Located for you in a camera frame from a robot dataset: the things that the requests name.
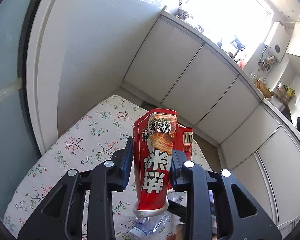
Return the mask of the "red noodle cup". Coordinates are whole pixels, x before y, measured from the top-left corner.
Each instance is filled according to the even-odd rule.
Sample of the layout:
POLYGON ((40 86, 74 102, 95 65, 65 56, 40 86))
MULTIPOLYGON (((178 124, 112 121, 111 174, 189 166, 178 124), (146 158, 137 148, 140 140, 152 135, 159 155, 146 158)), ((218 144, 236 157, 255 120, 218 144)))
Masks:
POLYGON ((154 217, 168 208, 173 151, 192 159, 193 129, 178 124, 176 111, 155 108, 134 122, 133 138, 138 198, 133 212, 138 218, 154 217))

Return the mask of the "clear plastic bag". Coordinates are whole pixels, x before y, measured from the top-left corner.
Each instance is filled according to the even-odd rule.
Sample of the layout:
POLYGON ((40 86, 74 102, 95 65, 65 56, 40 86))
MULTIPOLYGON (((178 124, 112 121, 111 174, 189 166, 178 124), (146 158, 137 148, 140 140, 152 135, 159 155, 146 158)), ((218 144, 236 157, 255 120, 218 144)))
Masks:
POLYGON ((128 236, 130 239, 166 239, 175 233, 178 224, 181 224, 180 217, 166 211, 155 217, 137 218, 128 236))

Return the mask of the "white kitchen cabinets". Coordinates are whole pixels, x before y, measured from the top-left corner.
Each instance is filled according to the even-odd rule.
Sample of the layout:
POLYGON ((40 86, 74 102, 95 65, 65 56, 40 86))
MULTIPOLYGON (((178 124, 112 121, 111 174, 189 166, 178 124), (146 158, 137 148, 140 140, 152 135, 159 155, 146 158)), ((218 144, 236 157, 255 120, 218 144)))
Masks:
POLYGON ((204 35, 161 12, 123 87, 218 148, 223 168, 245 185, 282 233, 300 222, 300 132, 204 35))

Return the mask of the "floral tablecloth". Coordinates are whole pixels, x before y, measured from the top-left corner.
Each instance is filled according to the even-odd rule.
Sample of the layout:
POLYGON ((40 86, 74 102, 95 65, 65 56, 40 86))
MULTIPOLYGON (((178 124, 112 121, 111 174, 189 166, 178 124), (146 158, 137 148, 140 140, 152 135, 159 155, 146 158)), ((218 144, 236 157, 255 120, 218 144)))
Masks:
MULTIPOLYGON (((133 136, 134 122, 147 112, 119 95, 112 95, 81 117, 35 163, 17 187, 4 215, 10 233, 17 238, 31 213, 69 169, 92 170, 110 159, 116 150, 124 148, 128 137, 133 136)), ((112 192, 116 239, 132 239, 129 231, 134 227, 136 200, 132 165, 126 190, 112 192)), ((143 239, 168 239, 175 235, 180 217, 168 214, 166 223, 143 239)))

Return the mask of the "woven basket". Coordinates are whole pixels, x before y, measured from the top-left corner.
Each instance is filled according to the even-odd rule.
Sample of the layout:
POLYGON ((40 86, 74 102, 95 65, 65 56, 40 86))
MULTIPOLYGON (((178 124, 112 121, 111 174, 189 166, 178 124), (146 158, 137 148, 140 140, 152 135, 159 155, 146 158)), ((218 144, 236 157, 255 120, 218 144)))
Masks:
POLYGON ((272 96, 272 93, 269 90, 269 88, 260 79, 256 79, 254 81, 254 84, 255 84, 256 88, 263 94, 263 96, 265 98, 270 98, 272 96))

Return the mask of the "white wall water heater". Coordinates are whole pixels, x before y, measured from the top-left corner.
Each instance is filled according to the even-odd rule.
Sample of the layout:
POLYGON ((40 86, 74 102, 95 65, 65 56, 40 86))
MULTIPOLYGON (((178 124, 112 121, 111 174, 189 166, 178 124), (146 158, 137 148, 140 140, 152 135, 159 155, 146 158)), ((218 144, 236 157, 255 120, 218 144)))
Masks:
POLYGON ((275 56, 275 59, 278 62, 281 62, 289 41, 290 37, 287 34, 285 27, 280 22, 274 22, 264 41, 264 45, 268 48, 270 54, 275 56))

